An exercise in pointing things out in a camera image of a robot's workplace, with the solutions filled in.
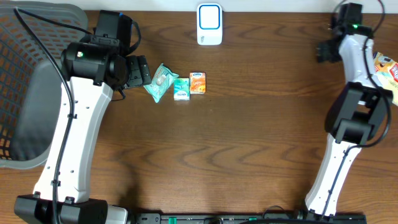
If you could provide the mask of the mint Zappy wipes packet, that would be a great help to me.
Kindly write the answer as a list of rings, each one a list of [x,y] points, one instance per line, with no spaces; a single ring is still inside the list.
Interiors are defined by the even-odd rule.
[[[161,63],[156,70],[151,83],[149,85],[145,85],[144,88],[153,97],[154,101],[158,103],[165,92],[174,83],[174,80],[178,77],[178,74],[174,73],[169,69],[169,67]]]

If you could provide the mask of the teal tissue pack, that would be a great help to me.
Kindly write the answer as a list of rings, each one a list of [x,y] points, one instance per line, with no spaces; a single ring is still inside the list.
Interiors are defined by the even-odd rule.
[[[188,78],[176,78],[174,80],[174,100],[188,101],[190,99],[190,80]]]

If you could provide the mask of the orange tissue pack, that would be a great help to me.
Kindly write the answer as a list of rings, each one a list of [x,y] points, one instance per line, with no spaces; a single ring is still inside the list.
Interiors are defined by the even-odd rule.
[[[205,94],[206,92],[206,73],[192,72],[190,73],[190,93]]]

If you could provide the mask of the large yellow wipes packet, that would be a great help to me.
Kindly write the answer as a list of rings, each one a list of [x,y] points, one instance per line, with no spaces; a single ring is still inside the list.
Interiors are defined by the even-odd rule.
[[[383,55],[380,52],[374,53],[373,62],[374,62],[374,67],[376,69],[376,76],[379,79],[381,86],[386,90],[392,91],[393,93],[392,102],[397,106],[397,92],[398,92],[397,62]]]

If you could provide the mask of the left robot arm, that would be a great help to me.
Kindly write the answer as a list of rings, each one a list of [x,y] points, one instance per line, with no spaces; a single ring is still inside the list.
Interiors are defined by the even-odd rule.
[[[150,83],[145,56],[131,42],[139,25],[102,10],[94,32],[72,42],[54,63],[62,99],[44,170],[30,195],[16,198],[15,214],[27,223],[119,223],[130,212],[90,197],[90,172],[98,132],[114,92]]]

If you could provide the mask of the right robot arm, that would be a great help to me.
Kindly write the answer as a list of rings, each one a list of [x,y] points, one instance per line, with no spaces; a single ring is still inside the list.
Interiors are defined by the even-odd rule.
[[[356,156],[379,144],[391,125],[393,92],[382,87],[373,66],[376,28],[363,25],[362,5],[341,1],[331,14],[331,39],[317,47],[318,62],[342,62],[345,87],[325,120],[326,151],[305,197],[306,218],[335,220],[336,204]]]

